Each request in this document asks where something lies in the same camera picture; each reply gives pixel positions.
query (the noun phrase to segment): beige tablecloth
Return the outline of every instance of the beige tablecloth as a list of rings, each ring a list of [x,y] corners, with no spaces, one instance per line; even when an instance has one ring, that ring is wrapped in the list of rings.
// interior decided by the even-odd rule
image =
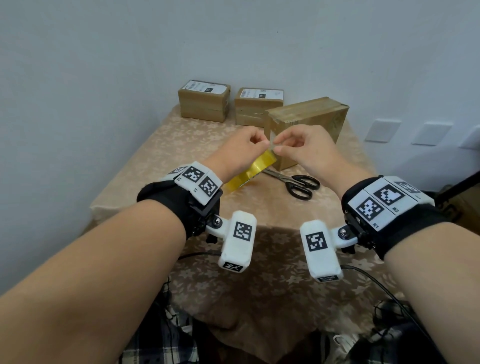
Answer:
[[[138,191],[176,166],[202,160],[239,126],[180,117],[178,106],[127,162],[91,204],[100,223],[135,202]],[[350,161],[373,171],[371,162],[346,122],[337,142]],[[295,166],[284,174],[305,173]],[[221,199],[220,215],[236,210],[258,220],[252,262],[241,274],[220,269],[218,258],[201,255],[178,262],[171,272],[173,302],[210,324],[227,345],[243,349],[269,363],[289,352],[310,331],[367,332],[373,305],[384,294],[364,276],[345,272],[345,279],[317,283],[310,277],[299,236],[305,221],[321,219],[333,228],[343,223],[340,201],[328,188],[311,201],[290,196],[279,180],[261,173],[241,189]],[[187,241],[184,252],[220,250],[205,236]],[[394,293],[396,284],[373,251],[357,247],[355,255],[338,253],[341,264],[373,274]]]

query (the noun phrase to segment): wall switch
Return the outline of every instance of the wall switch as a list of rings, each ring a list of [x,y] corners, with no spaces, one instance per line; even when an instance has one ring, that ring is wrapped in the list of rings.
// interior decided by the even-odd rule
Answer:
[[[400,127],[401,120],[377,119],[368,131],[366,142],[388,143]]]
[[[443,140],[452,126],[451,122],[428,121],[413,138],[412,144],[435,146]]]
[[[463,138],[459,147],[480,150],[480,125],[475,126],[467,135],[465,135],[465,138]]]

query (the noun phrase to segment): black cable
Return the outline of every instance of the black cable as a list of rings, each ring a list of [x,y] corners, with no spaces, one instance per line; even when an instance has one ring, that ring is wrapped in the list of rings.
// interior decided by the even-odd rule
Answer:
[[[412,320],[412,322],[418,327],[418,329],[420,330],[420,332],[425,335],[425,337],[427,338],[427,340],[433,345],[434,348],[437,349],[438,351],[438,348],[437,346],[435,345],[435,343],[433,342],[432,338],[430,337],[430,335],[428,334],[427,331],[425,331],[425,329],[422,327],[422,325],[410,314],[410,312],[405,308],[405,306],[393,295],[393,293],[391,293],[387,287],[385,287],[383,284],[381,284],[374,276],[370,275],[369,273],[365,272],[363,269],[360,269],[360,268],[357,268],[357,267],[354,267],[354,266],[350,266],[348,264],[342,264],[340,266],[340,268],[342,269],[353,269],[353,270],[356,270],[357,272],[360,272],[361,274],[363,274],[364,276],[370,278],[377,286],[379,286],[386,294],[388,294],[390,296],[390,298],[396,303],[398,304],[398,306],[400,307],[400,309],[402,310],[402,312],[410,319]]]
[[[196,255],[216,255],[216,256],[221,256],[222,253],[221,252],[216,252],[216,251],[207,251],[207,252],[196,252],[196,253],[190,253],[190,254],[185,254],[185,255],[182,255],[180,256],[178,260],[182,260],[182,259],[185,259],[185,258],[190,258],[191,256],[196,256]]]

